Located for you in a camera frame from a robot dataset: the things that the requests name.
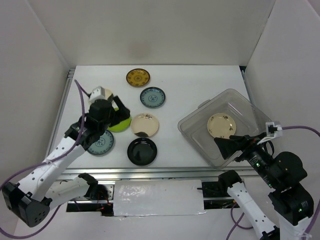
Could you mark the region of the black glossy plate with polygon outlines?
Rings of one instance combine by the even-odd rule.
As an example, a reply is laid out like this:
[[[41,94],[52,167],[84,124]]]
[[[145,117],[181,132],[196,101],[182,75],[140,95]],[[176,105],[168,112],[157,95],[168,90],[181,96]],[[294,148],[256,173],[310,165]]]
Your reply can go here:
[[[149,138],[139,137],[127,148],[128,159],[136,166],[148,166],[154,162],[158,154],[156,144]]]

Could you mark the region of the small cream plate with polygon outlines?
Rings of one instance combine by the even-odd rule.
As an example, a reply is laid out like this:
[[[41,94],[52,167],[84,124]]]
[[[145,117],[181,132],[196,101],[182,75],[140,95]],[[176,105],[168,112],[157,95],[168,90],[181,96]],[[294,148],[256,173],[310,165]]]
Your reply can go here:
[[[207,130],[213,138],[229,139],[237,130],[234,119],[226,113],[216,113],[207,121]]]

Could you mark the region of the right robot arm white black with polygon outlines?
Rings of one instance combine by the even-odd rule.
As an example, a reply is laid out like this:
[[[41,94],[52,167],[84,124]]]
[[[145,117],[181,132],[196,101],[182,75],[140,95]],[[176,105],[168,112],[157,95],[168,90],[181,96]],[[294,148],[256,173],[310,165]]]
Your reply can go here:
[[[279,225],[275,225],[263,213],[248,193],[240,176],[229,170],[218,177],[218,191],[231,196],[250,221],[260,240],[306,240],[313,215],[314,200],[301,185],[307,177],[301,159],[292,152],[283,151],[273,157],[264,149],[271,137],[266,133],[257,136],[216,137],[221,156],[227,160],[236,152],[235,161],[247,161],[262,180],[272,189],[268,194],[277,213]]]

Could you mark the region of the large cream plate dark patch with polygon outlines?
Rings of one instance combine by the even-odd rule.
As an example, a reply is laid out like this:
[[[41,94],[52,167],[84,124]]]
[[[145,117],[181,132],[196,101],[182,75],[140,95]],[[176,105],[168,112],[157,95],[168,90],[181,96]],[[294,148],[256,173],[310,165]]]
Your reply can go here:
[[[159,130],[159,120],[150,113],[136,115],[130,124],[132,132],[141,138],[154,136]]]

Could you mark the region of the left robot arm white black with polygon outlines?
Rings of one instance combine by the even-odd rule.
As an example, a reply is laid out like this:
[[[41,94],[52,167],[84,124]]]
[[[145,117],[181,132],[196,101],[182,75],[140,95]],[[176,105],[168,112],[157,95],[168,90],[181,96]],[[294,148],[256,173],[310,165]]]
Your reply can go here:
[[[57,147],[18,183],[2,187],[6,206],[28,227],[39,225],[53,208],[77,197],[92,200],[99,193],[98,181],[88,173],[54,186],[65,169],[97,142],[108,127],[130,117],[118,96],[95,100],[89,111],[65,132]]]

